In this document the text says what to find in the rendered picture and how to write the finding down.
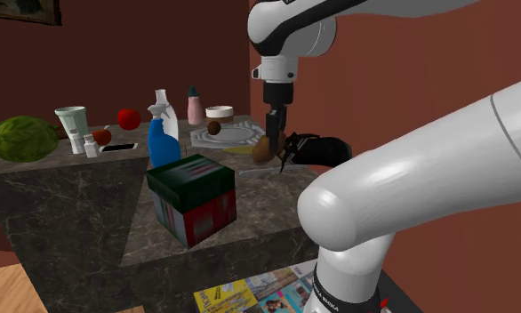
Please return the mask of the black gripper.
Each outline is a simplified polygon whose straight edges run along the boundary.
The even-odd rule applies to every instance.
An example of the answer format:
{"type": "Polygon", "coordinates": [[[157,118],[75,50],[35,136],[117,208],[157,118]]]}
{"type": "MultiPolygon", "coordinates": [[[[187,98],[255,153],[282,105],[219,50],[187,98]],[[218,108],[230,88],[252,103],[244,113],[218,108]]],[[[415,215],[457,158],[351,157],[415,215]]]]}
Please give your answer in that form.
{"type": "Polygon", "coordinates": [[[293,102],[293,83],[263,83],[263,102],[270,105],[266,114],[266,136],[269,139],[269,151],[275,155],[278,150],[279,134],[285,129],[285,105],[293,102]]]}

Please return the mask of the red tomato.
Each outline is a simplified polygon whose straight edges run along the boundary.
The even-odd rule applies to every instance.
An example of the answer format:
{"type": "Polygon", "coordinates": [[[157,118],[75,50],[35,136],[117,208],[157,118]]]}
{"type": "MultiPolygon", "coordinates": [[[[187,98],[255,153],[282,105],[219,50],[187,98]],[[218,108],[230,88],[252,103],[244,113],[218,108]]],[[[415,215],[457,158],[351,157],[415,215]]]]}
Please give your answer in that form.
{"type": "Polygon", "coordinates": [[[92,137],[99,146],[106,146],[112,140],[112,134],[109,129],[99,129],[94,131],[92,137]]]}

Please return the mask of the patterned robot stand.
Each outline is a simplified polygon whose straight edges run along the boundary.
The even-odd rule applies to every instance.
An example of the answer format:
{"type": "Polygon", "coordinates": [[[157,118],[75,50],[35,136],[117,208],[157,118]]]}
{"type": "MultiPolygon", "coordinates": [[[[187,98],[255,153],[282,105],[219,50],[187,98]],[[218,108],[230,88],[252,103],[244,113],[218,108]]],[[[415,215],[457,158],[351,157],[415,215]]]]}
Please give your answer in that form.
{"type": "Polygon", "coordinates": [[[381,266],[337,269],[328,257],[194,293],[199,313],[423,313],[381,266]]]}

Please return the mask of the black bulky object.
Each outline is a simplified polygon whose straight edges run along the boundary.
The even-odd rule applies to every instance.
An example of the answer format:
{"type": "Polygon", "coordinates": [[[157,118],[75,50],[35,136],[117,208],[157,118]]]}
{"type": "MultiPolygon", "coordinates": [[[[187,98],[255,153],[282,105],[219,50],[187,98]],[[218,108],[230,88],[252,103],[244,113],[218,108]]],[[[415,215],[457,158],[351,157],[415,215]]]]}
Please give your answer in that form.
{"type": "Polygon", "coordinates": [[[284,147],[277,156],[282,162],[280,171],[286,165],[322,165],[334,168],[353,157],[350,145],[339,138],[296,132],[285,139],[284,147]]]}

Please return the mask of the small white bottle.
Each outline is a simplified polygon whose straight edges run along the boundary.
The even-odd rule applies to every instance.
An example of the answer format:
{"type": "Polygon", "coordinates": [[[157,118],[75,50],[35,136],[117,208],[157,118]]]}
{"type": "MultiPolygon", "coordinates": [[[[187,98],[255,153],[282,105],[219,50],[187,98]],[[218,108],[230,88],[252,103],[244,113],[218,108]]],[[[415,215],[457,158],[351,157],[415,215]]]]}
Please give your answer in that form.
{"type": "Polygon", "coordinates": [[[97,157],[99,155],[99,145],[93,138],[92,134],[86,134],[84,136],[84,150],[89,158],[97,157]]]}

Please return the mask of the green and red box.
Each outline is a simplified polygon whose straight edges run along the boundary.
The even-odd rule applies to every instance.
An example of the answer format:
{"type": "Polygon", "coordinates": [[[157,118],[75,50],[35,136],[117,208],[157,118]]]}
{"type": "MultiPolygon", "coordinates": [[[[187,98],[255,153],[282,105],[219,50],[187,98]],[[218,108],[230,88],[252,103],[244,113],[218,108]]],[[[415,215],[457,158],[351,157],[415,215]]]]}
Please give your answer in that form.
{"type": "Polygon", "coordinates": [[[236,220],[235,171],[195,154],[147,171],[159,223],[191,248],[236,220]]]}

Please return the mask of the red apple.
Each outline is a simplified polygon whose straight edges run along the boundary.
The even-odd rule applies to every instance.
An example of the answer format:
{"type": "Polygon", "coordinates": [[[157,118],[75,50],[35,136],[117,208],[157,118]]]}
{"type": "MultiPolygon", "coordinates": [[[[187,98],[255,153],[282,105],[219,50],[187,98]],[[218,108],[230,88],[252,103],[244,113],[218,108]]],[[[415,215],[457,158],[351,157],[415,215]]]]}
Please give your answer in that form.
{"type": "Polygon", "coordinates": [[[131,131],[140,126],[140,113],[132,108],[124,108],[118,111],[118,125],[126,130],[131,131]]]}

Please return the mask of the white spray bottle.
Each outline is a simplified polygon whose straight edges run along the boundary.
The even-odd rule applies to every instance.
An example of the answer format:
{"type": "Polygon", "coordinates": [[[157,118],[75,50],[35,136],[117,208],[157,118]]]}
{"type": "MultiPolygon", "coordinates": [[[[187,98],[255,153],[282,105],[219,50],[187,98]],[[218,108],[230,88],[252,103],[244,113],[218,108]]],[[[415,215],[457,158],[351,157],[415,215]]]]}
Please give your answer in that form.
{"type": "Polygon", "coordinates": [[[178,118],[175,114],[173,107],[166,97],[165,89],[156,90],[156,104],[165,105],[164,112],[161,114],[163,119],[164,133],[172,136],[175,140],[179,139],[179,124],[178,118]]]}

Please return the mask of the pale green white cup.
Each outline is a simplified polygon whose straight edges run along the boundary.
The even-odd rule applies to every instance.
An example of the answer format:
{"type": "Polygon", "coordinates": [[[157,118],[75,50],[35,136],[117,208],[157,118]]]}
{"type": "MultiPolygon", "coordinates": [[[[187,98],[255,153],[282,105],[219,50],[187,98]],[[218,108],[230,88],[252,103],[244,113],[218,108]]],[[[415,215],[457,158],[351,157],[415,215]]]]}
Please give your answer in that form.
{"type": "Polygon", "coordinates": [[[84,154],[84,136],[89,134],[86,107],[74,106],[57,108],[54,110],[54,113],[67,132],[72,152],[74,154],[84,154]]]}

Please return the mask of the brown potato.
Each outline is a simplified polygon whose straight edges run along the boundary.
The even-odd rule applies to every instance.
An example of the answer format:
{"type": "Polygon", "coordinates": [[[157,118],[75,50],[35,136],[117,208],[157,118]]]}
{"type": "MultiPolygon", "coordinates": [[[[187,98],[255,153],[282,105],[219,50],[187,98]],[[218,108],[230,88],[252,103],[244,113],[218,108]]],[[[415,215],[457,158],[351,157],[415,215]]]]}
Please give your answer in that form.
{"type": "Polygon", "coordinates": [[[284,150],[286,135],[284,132],[279,133],[277,150],[275,153],[270,151],[269,138],[266,135],[260,137],[259,142],[252,151],[252,160],[255,164],[264,164],[272,160],[284,150]]]}

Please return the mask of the black phone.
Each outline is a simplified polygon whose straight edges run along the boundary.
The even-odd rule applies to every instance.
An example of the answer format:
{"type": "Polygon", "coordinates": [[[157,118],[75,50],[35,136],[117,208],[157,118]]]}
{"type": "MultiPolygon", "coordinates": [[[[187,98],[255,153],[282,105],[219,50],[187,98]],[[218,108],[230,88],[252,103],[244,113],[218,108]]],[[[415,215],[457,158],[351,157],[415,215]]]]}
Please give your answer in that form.
{"type": "Polygon", "coordinates": [[[138,147],[138,143],[126,143],[126,144],[116,144],[116,145],[107,145],[101,146],[99,151],[102,152],[112,152],[119,150],[127,150],[127,149],[136,149],[138,147]]]}

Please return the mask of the green cabbage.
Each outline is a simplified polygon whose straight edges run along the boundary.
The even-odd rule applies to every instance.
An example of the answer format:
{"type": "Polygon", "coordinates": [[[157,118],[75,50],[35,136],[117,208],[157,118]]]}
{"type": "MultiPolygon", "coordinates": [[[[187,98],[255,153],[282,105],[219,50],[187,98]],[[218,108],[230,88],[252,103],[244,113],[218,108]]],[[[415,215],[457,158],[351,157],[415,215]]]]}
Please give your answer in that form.
{"type": "Polygon", "coordinates": [[[59,140],[57,129],[43,119],[14,116],[0,122],[0,159],[35,162],[51,154],[59,140]]]}

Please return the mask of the grey ridged plate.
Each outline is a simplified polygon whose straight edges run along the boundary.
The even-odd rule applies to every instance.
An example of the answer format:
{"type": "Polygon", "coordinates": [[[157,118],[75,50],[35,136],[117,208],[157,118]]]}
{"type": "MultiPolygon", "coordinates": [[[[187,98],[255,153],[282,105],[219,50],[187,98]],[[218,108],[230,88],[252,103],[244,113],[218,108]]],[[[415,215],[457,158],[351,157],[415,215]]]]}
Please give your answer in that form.
{"type": "Polygon", "coordinates": [[[216,135],[208,133],[206,128],[190,133],[191,144],[197,148],[232,148],[254,146],[265,131],[257,124],[247,120],[244,122],[223,124],[216,135]]]}

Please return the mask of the brown jar with white lid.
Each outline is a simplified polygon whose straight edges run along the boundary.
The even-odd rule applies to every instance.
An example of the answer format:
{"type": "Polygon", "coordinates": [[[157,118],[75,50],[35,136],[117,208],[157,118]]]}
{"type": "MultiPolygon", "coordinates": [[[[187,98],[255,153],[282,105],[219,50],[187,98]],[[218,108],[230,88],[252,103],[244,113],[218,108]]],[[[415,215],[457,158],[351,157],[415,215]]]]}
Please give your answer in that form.
{"type": "Polygon", "coordinates": [[[212,106],[205,109],[205,116],[207,123],[215,121],[219,124],[226,124],[234,121],[234,109],[227,105],[212,106]]]}

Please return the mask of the blue spray bottle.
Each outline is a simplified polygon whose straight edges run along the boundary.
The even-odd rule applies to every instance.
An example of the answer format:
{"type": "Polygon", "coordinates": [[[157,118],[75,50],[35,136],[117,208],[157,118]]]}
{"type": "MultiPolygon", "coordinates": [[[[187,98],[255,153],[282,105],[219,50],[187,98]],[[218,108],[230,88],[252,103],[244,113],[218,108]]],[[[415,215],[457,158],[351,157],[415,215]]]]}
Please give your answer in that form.
{"type": "Polygon", "coordinates": [[[164,132],[161,115],[165,112],[165,105],[151,105],[148,111],[152,115],[148,130],[148,153],[152,166],[157,168],[181,160],[179,142],[164,132]]]}

